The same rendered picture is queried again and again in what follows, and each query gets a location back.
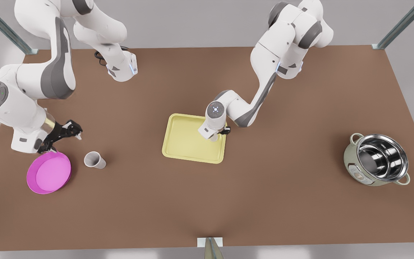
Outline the olive pot with steel interior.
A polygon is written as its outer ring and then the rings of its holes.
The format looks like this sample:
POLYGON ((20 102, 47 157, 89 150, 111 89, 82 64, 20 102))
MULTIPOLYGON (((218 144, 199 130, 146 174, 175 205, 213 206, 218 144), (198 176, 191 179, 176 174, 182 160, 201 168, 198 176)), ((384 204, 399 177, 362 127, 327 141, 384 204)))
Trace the olive pot with steel interior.
POLYGON ((356 181, 366 186, 410 183, 409 159, 401 145, 382 134, 354 133, 344 151, 344 165, 356 181))

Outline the pale yellow tray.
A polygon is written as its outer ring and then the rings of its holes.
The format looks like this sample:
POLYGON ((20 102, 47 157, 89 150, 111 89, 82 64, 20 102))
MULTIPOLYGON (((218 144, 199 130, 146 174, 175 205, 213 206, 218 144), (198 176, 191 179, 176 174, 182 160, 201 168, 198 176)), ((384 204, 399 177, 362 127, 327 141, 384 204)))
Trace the pale yellow tray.
POLYGON ((203 116, 174 113, 168 119, 162 146, 165 157, 219 164, 225 154, 226 136, 217 141, 206 140, 198 132, 205 121, 203 116))

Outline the silver frame post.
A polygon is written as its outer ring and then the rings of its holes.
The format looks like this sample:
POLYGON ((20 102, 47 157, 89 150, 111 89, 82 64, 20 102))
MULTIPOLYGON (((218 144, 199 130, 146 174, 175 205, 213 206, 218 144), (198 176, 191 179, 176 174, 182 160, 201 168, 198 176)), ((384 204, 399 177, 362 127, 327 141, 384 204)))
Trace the silver frame post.
POLYGON ((223 237, 199 237, 197 247, 204 248, 204 259, 225 259, 220 247, 223 247, 223 237))
POLYGON ((401 20, 376 44, 373 50, 384 50, 414 21, 414 6, 401 18, 401 20))
POLYGON ((36 55, 38 54, 38 49, 33 49, 28 44, 22 40, 18 34, 13 31, 10 26, 4 22, 0 17, 0 32, 4 34, 18 49, 20 49, 25 55, 36 55))

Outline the magenta plate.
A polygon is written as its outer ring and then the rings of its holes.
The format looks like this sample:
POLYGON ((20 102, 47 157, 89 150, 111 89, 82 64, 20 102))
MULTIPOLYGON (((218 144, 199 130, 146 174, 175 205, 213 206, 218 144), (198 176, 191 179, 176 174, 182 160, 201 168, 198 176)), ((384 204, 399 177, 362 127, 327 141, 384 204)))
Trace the magenta plate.
POLYGON ((33 161, 28 169, 26 181, 30 190, 46 195, 64 187, 70 177, 69 158, 59 151, 51 151, 33 161))

